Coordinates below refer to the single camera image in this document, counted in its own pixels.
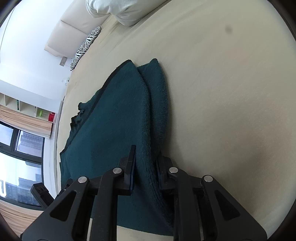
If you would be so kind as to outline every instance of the dark spot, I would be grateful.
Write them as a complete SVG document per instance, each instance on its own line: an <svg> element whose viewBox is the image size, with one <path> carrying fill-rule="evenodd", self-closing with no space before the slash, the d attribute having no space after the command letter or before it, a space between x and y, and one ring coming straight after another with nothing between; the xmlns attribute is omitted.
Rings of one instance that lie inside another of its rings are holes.
<svg viewBox="0 0 296 241"><path fill-rule="evenodd" d="M231 27L230 25L226 25L226 26L225 26L225 32L226 32L227 34L232 34L232 27Z"/></svg>

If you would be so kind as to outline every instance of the zebra print pillow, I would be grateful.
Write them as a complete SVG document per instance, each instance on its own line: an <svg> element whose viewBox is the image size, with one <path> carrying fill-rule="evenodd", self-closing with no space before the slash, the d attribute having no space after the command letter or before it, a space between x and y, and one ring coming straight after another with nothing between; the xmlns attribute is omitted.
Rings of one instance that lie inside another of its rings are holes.
<svg viewBox="0 0 296 241"><path fill-rule="evenodd" d="M89 36L86 38L86 40L83 42L83 44L80 46L80 48L77 50L74 58L71 61L70 70L72 71L75 69L76 65L78 64L78 61L81 59L81 57L86 53L86 51L89 49L91 44L95 41L99 33L101 32L101 26L95 28Z"/></svg>

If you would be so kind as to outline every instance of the black device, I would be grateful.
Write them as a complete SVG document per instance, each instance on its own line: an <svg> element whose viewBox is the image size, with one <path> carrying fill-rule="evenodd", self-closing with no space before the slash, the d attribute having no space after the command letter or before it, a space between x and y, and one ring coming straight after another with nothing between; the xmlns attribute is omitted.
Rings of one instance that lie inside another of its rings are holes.
<svg viewBox="0 0 296 241"><path fill-rule="evenodd" d="M133 145L118 167L93 179L69 179L56 199L42 183L34 184L31 192L45 211L19 240L86 240L93 210L90 241L116 241L118 195L132 194L135 162ZM156 170L159 188L174 210L174 241L267 240L259 223L212 176L190 176L161 154Z"/></svg>

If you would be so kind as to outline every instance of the red object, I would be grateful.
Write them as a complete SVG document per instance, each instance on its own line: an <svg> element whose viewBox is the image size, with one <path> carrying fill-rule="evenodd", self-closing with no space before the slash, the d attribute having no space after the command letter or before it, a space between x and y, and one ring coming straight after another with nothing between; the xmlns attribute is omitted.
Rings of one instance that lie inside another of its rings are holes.
<svg viewBox="0 0 296 241"><path fill-rule="evenodd" d="M50 112L49 113L49 116L48 116L48 121L53 122L54 121L54 116L55 116L55 113L54 112Z"/></svg>

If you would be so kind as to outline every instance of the high-rise building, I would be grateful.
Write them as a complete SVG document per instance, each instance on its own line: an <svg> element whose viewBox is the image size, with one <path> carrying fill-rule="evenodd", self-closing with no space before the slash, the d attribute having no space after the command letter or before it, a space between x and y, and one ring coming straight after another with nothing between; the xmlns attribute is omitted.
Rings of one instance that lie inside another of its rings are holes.
<svg viewBox="0 0 296 241"><path fill-rule="evenodd" d="M31 187L33 186L34 183L36 183L36 181L31 181L31 180L19 177L19 187L31 190Z"/></svg>
<svg viewBox="0 0 296 241"><path fill-rule="evenodd" d="M35 174L36 176L36 183L41 183L42 182L42 175L41 174Z"/></svg>
<svg viewBox="0 0 296 241"><path fill-rule="evenodd" d="M6 197L18 202L39 206L37 200L33 197L30 190L5 182Z"/></svg>
<svg viewBox="0 0 296 241"><path fill-rule="evenodd" d="M0 180L1 183L1 193L4 193L4 181Z"/></svg>
<svg viewBox="0 0 296 241"><path fill-rule="evenodd" d="M42 156L43 137L22 132L17 150L33 156Z"/></svg>

